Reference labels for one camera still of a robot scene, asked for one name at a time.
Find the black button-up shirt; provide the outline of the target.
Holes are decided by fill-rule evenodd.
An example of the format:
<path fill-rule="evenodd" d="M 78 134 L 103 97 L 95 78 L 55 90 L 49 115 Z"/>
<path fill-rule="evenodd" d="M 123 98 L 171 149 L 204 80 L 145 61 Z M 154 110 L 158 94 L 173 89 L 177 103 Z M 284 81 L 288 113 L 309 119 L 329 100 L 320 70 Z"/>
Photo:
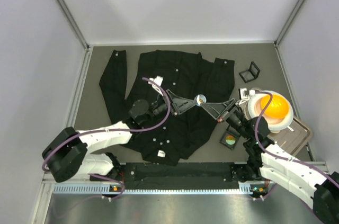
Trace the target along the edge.
<path fill-rule="evenodd" d="M 193 99 L 202 94 L 208 102 L 227 101 L 235 86 L 233 60 L 216 58 L 214 62 L 200 53 L 155 50 L 142 53 L 131 91 L 127 92 L 127 54 L 114 51 L 101 76 L 99 86 L 110 121 L 117 123 L 129 116 L 137 100 L 156 101 L 157 93 L 147 83 L 156 76 L 163 78 L 162 88 Z M 209 139 L 216 121 L 202 108 L 193 107 L 182 115 L 161 114 L 146 124 L 148 131 L 138 134 L 127 148 L 141 153 L 143 160 L 175 166 L 188 159 Z"/>

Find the round portrait brooch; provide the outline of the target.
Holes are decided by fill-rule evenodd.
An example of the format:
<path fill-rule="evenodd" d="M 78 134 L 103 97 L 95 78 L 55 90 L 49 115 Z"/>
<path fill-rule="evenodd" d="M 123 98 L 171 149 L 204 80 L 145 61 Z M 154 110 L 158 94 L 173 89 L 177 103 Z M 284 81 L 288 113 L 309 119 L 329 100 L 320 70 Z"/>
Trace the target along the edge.
<path fill-rule="evenodd" d="M 206 102 L 207 102 L 207 99 L 206 99 L 206 97 L 203 94 L 198 94 L 195 97 L 196 106 L 201 106 L 202 104 L 204 104 Z"/>

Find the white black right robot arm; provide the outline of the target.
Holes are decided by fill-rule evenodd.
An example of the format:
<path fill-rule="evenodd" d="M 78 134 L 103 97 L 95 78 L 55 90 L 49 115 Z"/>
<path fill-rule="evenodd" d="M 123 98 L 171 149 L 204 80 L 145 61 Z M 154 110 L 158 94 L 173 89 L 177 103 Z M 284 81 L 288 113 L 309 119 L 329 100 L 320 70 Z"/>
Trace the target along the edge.
<path fill-rule="evenodd" d="M 247 140 L 244 147 L 248 161 L 243 166 L 233 167 L 233 179 L 273 181 L 301 199 L 321 222 L 338 223 L 337 172 L 328 175 L 284 151 L 268 138 L 268 123 L 263 113 L 248 120 L 234 99 L 223 103 L 198 100 L 198 104 L 215 120 L 227 122 Z"/>

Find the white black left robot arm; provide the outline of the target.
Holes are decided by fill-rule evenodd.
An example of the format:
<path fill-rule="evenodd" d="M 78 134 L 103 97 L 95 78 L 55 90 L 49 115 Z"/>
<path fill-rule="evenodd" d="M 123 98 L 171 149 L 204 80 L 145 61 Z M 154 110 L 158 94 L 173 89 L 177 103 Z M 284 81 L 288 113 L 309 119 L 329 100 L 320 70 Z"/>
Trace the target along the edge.
<path fill-rule="evenodd" d="M 125 145 L 136 135 L 162 126 L 170 115 L 180 115 L 204 101 L 198 96 L 192 100 L 179 97 L 167 90 L 152 105 L 146 100 L 135 101 L 127 119 L 108 127 L 87 131 L 65 128 L 43 151 L 42 168 L 58 183 L 79 174 L 106 176 L 117 172 L 116 158 L 111 153 L 99 155 L 98 150 Z"/>

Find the iridescent round brooch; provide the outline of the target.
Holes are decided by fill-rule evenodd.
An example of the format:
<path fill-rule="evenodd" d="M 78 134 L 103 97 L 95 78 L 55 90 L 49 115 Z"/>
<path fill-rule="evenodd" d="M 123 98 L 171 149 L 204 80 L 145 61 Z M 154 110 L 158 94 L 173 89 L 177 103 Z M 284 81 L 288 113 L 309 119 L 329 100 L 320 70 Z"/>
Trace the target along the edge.
<path fill-rule="evenodd" d="M 236 141 L 237 141 L 237 138 L 235 138 L 235 137 L 232 136 L 232 135 L 227 135 L 227 136 L 225 137 L 225 142 L 226 142 L 226 144 L 228 144 L 228 145 L 234 145 L 234 144 L 236 143 Z"/>

